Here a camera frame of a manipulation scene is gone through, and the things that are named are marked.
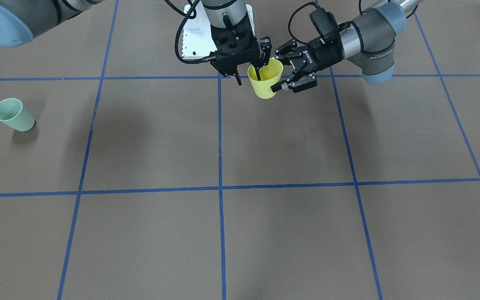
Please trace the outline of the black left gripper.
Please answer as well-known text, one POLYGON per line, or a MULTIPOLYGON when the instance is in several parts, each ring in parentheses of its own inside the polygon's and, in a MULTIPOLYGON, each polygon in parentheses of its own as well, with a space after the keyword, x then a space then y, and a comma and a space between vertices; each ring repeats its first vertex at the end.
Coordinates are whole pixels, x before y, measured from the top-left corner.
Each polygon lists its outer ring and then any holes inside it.
POLYGON ((271 91, 277 93, 281 90, 290 90, 293 93, 300 93, 317 86, 315 72, 325 70, 343 61, 344 49, 340 37, 326 41, 317 38, 305 45, 298 40, 291 39, 275 50, 274 58, 285 66, 305 66, 305 71, 309 74, 297 81, 288 82, 282 79, 271 85, 271 91))

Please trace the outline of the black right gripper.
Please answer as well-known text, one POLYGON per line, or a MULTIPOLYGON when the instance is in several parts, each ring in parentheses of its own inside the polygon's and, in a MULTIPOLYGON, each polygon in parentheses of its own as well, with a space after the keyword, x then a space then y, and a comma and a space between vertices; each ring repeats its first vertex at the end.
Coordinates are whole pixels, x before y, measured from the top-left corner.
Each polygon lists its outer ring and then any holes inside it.
POLYGON ((212 26, 211 36, 216 51, 205 57, 205 62, 222 76, 236 78, 238 86, 242 86, 238 66, 252 63, 256 79, 261 80, 260 72, 269 63, 272 52, 269 37, 257 40, 250 24, 237 24, 232 29, 212 26))

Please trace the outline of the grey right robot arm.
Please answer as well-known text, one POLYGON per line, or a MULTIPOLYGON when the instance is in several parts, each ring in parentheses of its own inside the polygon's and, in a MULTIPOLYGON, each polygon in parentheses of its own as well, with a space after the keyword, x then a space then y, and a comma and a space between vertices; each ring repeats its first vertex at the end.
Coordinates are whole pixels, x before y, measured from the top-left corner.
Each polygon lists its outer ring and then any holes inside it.
MULTIPOLYGON (((241 79, 238 66, 250 63, 255 78, 269 64, 271 41, 254 34, 248 7, 243 0, 188 0, 188 10, 166 4, 182 16, 175 35, 174 51, 181 63, 209 63, 222 76, 241 79), (190 59, 179 52, 181 34, 189 20, 208 21, 214 49, 190 59)), ((99 4, 98 0, 0 0, 0 45, 16 48, 99 4)))

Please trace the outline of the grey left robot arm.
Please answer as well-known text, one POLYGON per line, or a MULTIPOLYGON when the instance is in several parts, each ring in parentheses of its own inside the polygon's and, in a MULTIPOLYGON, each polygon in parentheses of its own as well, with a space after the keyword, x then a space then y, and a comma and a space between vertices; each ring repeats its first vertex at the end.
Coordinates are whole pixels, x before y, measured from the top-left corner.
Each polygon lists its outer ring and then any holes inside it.
POLYGON ((338 23, 313 2, 309 17, 318 36, 310 42, 291 37, 276 49, 276 59, 293 70, 271 86, 272 92, 299 93, 316 87, 317 72, 345 60, 361 69, 367 83, 385 83, 394 74, 395 38, 404 32, 408 16, 419 4, 419 0, 379 0, 354 19, 338 23))

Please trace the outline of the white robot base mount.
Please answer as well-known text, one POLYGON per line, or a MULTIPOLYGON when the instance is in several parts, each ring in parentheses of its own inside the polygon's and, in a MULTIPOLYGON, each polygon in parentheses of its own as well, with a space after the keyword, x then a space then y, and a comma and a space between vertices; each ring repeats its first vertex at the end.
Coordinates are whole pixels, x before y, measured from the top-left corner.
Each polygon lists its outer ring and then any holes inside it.
POLYGON ((203 59, 216 51, 211 27, 232 29, 237 24, 250 24, 254 32, 252 6, 244 0, 200 0, 195 5, 194 19, 181 27, 181 57, 203 59))

